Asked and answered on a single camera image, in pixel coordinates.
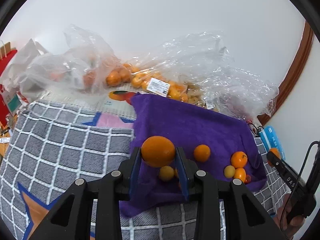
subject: wooden frame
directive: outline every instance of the wooden frame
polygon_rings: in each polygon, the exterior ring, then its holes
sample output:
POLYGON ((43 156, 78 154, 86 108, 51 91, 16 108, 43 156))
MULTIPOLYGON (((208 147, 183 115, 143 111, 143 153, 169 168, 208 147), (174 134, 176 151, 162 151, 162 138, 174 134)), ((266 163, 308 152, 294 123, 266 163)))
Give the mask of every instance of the wooden frame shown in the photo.
MULTIPOLYGON (((313 36, 314 32, 311 29, 310 25, 306 22, 304 25, 303 35, 297 54, 294 57, 294 60, 292 61, 287 75, 285 76, 284 80, 279 86, 279 95, 277 96, 276 109, 273 112, 273 114, 275 114, 276 111, 278 111, 278 109, 287 99, 290 92, 297 83, 304 69, 304 66, 306 65, 306 62, 308 60, 313 41, 313 36)), ((271 117, 266 114, 258 116, 258 119, 262 125, 265 125, 270 120, 270 118, 271 117)))

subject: price label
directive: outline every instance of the price label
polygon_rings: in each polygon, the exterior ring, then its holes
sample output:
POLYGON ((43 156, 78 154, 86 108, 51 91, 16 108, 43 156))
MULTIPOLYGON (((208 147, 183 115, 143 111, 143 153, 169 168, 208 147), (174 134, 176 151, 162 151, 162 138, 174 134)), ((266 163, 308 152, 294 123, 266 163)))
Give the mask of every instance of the price label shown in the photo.
POLYGON ((206 99, 205 104, 207 105, 207 109, 215 108, 215 104, 213 103, 213 99, 206 99))
POLYGON ((169 87, 170 84, 156 78, 151 78, 147 90, 162 97, 167 97, 169 87))

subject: gray plaid blanket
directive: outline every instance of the gray plaid blanket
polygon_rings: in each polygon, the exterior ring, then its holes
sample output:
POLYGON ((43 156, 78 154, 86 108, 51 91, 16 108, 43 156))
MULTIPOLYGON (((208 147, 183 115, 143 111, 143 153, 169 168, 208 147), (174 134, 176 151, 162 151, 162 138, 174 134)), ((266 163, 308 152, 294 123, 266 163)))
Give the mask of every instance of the gray plaid blanket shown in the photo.
MULTIPOLYGON (((102 178, 129 158, 133 130, 81 125, 92 122, 95 112, 47 101, 30 105, 18 118, 10 146, 0 168, 1 217, 18 240, 28 238, 36 221, 32 207, 50 209, 50 203, 77 178, 102 178)), ((255 196, 273 214, 287 193, 284 182, 267 164, 266 150, 255 139, 268 180, 255 196)), ((95 232, 97 202, 91 231, 95 232)), ((193 239, 197 203, 151 208, 133 218, 121 217, 123 239, 193 239)), ((226 239, 224 206, 220 202, 221 239, 226 239)))

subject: screw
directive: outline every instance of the screw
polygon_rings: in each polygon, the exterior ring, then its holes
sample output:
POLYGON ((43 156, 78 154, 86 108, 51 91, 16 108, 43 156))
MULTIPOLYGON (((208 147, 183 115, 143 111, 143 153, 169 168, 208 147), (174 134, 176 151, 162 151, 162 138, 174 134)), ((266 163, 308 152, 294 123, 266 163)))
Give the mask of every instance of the screw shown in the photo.
POLYGON ((76 179, 75 184, 77 186, 80 186, 80 185, 84 184, 84 179, 76 179))
POLYGON ((121 174, 120 171, 113 171, 113 172, 111 172, 111 176, 112 176, 112 177, 118 177, 118 176, 120 176, 120 174, 121 174))
POLYGON ((206 175, 205 171, 199 170, 196 172, 199 177, 204 177, 206 175))
POLYGON ((237 185, 237 186, 241 185, 241 183, 242 183, 242 181, 239 180, 239 179, 233 179, 232 182, 233 182, 233 184, 235 184, 235 185, 237 185))

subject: plastic bag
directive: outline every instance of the plastic bag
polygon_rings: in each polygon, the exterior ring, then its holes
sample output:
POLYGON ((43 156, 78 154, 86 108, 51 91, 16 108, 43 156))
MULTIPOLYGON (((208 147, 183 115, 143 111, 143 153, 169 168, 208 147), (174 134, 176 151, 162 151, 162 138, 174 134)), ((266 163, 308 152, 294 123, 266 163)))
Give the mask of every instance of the plastic bag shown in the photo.
POLYGON ((47 51, 38 42, 30 39, 23 48, 18 50, 0 76, 0 84, 10 93, 18 92, 18 97, 24 105, 34 101, 43 92, 42 88, 36 86, 26 76, 28 65, 42 53, 47 51))
POLYGON ((59 86, 91 94, 131 80, 130 71, 98 34, 72 25, 65 38, 70 47, 66 53, 37 57, 26 69, 26 76, 38 87, 59 86))
POLYGON ((271 115, 278 87, 233 67, 234 60, 222 43, 221 34, 188 34, 134 57, 127 62, 139 69, 133 73, 132 85, 145 90, 151 77, 158 76, 172 83, 168 97, 173 99, 244 120, 263 113, 271 115), (186 90, 180 92, 176 84, 186 86, 186 90))

